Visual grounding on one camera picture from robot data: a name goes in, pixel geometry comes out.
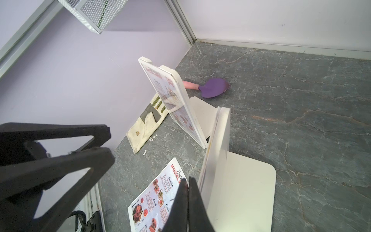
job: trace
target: menu holder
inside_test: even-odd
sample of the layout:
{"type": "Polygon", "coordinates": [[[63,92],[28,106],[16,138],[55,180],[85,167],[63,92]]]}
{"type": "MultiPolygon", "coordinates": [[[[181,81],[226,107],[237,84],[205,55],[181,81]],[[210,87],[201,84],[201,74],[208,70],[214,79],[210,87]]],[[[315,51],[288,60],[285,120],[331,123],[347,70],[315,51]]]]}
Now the menu holder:
{"type": "Polygon", "coordinates": [[[209,220],[218,231],[262,231],[272,227],[276,170],[229,152],[230,109],[217,109],[198,187],[209,220]]]}
{"type": "Polygon", "coordinates": [[[197,97],[189,98],[177,71],[157,67],[145,57],[138,59],[171,118],[204,149],[211,134],[216,108],[197,97]]]}

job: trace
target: wire mesh basket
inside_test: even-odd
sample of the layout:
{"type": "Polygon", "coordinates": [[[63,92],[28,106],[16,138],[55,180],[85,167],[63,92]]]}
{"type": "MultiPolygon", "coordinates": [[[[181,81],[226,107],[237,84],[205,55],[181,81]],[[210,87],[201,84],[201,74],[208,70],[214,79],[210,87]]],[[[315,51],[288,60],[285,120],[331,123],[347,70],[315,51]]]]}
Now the wire mesh basket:
{"type": "Polygon", "coordinates": [[[90,31],[101,34],[127,0],[58,0],[90,31]]]}

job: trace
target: purple spatula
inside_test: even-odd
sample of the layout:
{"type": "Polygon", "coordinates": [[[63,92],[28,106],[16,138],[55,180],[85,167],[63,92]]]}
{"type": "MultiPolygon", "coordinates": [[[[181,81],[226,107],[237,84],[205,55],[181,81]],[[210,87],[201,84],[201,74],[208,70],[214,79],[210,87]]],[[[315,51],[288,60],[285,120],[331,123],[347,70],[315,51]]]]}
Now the purple spatula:
{"type": "Polygon", "coordinates": [[[183,81],[183,84],[186,89],[201,90],[201,96],[204,98],[216,97],[230,87],[230,84],[221,78],[212,78],[205,85],[198,85],[188,81],[183,81]]]}

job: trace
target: black cable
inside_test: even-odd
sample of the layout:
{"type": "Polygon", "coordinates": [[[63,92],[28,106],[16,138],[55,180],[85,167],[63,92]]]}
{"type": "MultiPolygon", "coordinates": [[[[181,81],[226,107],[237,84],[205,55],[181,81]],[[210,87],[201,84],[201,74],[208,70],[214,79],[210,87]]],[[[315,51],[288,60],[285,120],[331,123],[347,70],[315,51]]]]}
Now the black cable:
{"type": "Polygon", "coordinates": [[[81,232],[85,232],[85,228],[86,228],[86,214],[84,213],[84,211],[81,211],[81,210],[76,210],[76,211],[73,211],[70,216],[68,217],[71,217],[71,216],[74,216],[76,215],[79,220],[80,220],[80,224],[81,224],[81,232]]]}

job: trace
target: spatula head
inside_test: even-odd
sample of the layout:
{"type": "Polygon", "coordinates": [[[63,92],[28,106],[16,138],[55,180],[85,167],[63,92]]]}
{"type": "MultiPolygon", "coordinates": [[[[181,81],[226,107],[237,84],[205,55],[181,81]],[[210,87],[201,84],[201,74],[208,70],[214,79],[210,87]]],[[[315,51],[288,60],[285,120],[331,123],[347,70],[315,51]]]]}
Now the spatula head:
{"type": "Polygon", "coordinates": [[[206,82],[205,85],[198,87],[201,90],[201,96],[204,98],[213,98],[229,89],[230,84],[221,78],[212,78],[206,82]]]}

